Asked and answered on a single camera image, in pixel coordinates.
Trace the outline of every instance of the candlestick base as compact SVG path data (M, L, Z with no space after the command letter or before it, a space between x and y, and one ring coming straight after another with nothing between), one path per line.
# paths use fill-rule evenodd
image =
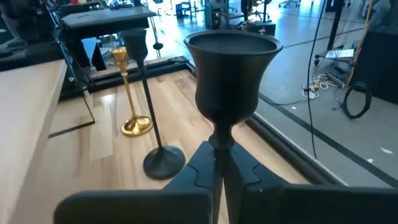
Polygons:
M165 180L177 175L185 165L184 153L175 146L152 150L144 159L145 174L155 180Z
M138 116L127 120L122 126L122 133L125 136L136 137L150 131L153 127L152 120L147 116Z

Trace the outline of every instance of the goblet rim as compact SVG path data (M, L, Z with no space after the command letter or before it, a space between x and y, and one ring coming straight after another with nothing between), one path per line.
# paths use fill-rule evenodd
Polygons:
M276 48L274 50L267 50L267 51L260 51L260 52L239 52L236 54L231 54L231 53L218 52L215 50L205 50L205 49L199 48L196 45L193 45L190 43L190 41L195 37L198 37L201 35L213 35L213 34L239 34L239 35L248 35L248 36L252 36L252 37L258 37L261 39L266 39L266 40L271 41L273 44L275 44ZM269 54L275 54L277 52L280 52L283 49L283 44L279 40L277 40L273 37L270 37L268 35L260 35L260 34L256 34L256 33L252 33L252 32L242 31L242 30L206 30L206 31L196 32L194 34L190 34L190 35L186 36L186 38L184 38L184 44L188 48L200 50L202 52L209 52L212 54L229 55L229 56L234 56L234 55L252 55L252 56L269 55Z

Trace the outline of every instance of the gold candlestick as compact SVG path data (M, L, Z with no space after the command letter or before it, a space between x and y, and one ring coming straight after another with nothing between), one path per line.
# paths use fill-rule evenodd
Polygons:
M129 98L132 117L122 126L122 133L125 136L135 137L147 133L153 127L152 120L148 116L138 116L132 103L129 82L127 81L127 66L129 65L127 50L125 47L112 49L115 64L119 67Z

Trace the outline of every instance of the wooden floor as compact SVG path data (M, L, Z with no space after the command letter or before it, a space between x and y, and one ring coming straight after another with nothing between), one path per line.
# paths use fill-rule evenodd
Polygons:
M195 78L187 71L149 80L162 140L181 148L187 161L213 130L197 111L195 86ZM142 83L130 84L130 88L137 112L149 115ZM169 182L152 180L142 170L144 157L156 147L154 131L138 138L121 134L121 125L131 115L124 86L96 92L88 102L96 124L49 139L38 156L40 161L36 161L40 165L28 173L12 223L51 223L59 201L82 190L161 189ZM82 100L77 98L58 105L51 130L89 120ZM276 174L291 183L308 183L245 124L235 126L233 136ZM228 223L224 202L220 223Z

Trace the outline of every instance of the concrete floor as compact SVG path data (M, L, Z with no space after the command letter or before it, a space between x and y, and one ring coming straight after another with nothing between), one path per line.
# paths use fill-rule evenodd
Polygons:
M231 5L238 6L239 2L232 2ZM343 43L345 32L348 32L346 47L361 38L364 21L356 16L357 12L362 14L360 2L354 0L350 9L343 9L335 46ZM290 103L305 99L301 89L307 82L308 60L322 7L319 0L313 6L310 3L310 0L302 0L300 7L291 5L286 9L278 8L277 2L267 6L267 12L277 24L275 38L284 45L284 49L268 66L261 82L260 93L268 103ZM333 17L334 13L323 14L314 53L326 50ZM174 16L163 14L155 17L155 23L159 41L164 44L161 56L184 55L192 60L183 45L183 39L188 34L205 30L203 13L199 12L192 20L177 20ZM149 48L154 44L150 29L147 44ZM150 50L147 59L156 57L156 52ZM312 63L311 75L315 69L317 73L328 70L329 64L331 61L325 60L317 69ZM317 159L349 185L398 187L398 142L394 135L398 130L398 106L373 98L371 109L362 118L352 121L340 110L333 92L334 88L320 91L320 97L311 101L313 125L318 131L315 136ZM339 90L338 96L344 96L344 92ZM276 130L313 156L311 135L306 128L309 123L307 103L289 106L271 106L268 103L260 100L257 112ZM349 108L354 113L360 110L363 103L363 94L354 92L349 99Z

